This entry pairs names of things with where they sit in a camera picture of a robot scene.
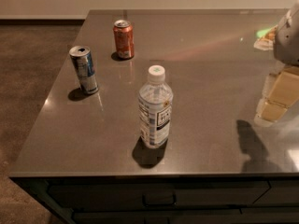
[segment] red can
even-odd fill
[[[116,51],[120,58],[130,59],[134,57],[133,26],[129,21],[115,21],[114,39]]]

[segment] energy drink can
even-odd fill
[[[129,21],[115,21],[114,39],[116,51],[120,58],[130,59],[134,57],[133,26]]]
[[[76,46],[69,50],[80,87],[85,94],[96,93],[96,83],[91,50],[88,47]]]

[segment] gray tabletop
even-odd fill
[[[10,176],[297,175],[299,104],[253,123],[265,77],[282,64],[253,47],[286,10],[92,10],[74,44],[91,48],[99,92],[84,96],[65,62]],[[119,61],[112,27],[134,26]],[[139,139],[137,93],[153,64],[174,92],[167,144]]]

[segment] drawer handle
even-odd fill
[[[163,206],[174,206],[177,204],[177,196],[175,193],[172,194],[172,202],[171,203],[149,203],[147,202],[146,195],[142,195],[142,203],[145,207],[163,207]]]

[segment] bottle label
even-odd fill
[[[159,146],[169,135],[171,101],[151,104],[139,97],[141,138],[145,143]]]

